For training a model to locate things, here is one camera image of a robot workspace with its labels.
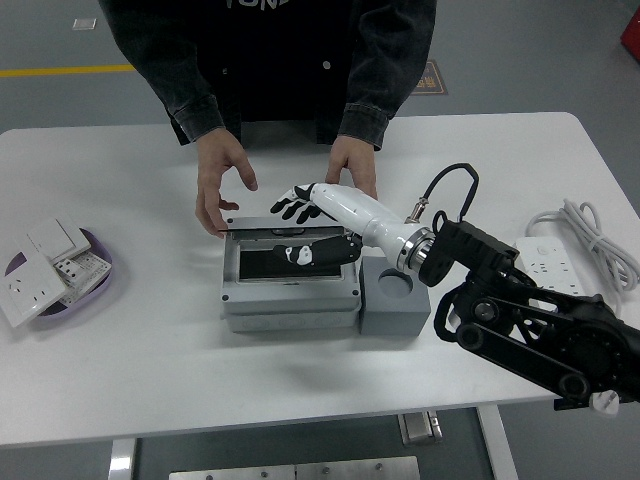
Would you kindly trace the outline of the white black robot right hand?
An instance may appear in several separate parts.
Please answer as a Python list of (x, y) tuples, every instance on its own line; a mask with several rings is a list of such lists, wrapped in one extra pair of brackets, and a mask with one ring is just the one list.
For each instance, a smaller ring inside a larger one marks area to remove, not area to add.
[(316, 210), (359, 235), (365, 246), (380, 248), (396, 269), (409, 270), (410, 254), (424, 226), (406, 223), (357, 188), (327, 183), (297, 185), (283, 194), (270, 212), (281, 214), (283, 219), (297, 215), (296, 221), (304, 223)]

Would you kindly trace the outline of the person's left hand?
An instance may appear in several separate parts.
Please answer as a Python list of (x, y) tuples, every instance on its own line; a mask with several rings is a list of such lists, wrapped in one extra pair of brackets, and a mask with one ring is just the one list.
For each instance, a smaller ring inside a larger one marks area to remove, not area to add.
[(339, 135), (333, 142), (325, 182), (338, 184), (341, 173), (347, 170), (354, 186), (376, 199), (376, 169), (374, 146), (357, 138)]

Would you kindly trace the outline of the person's right hand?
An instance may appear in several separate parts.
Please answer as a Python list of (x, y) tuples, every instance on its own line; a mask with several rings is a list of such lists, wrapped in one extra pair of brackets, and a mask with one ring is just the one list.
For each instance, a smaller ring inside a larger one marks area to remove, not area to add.
[(204, 229), (224, 237), (228, 225), (222, 211), (238, 210), (237, 203), (224, 200), (220, 188), (223, 175), (235, 169), (249, 191), (258, 189), (256, 174), (241, 143), (226, 129), (217, 128), (196, 140), (198, 154), (195, 214)]

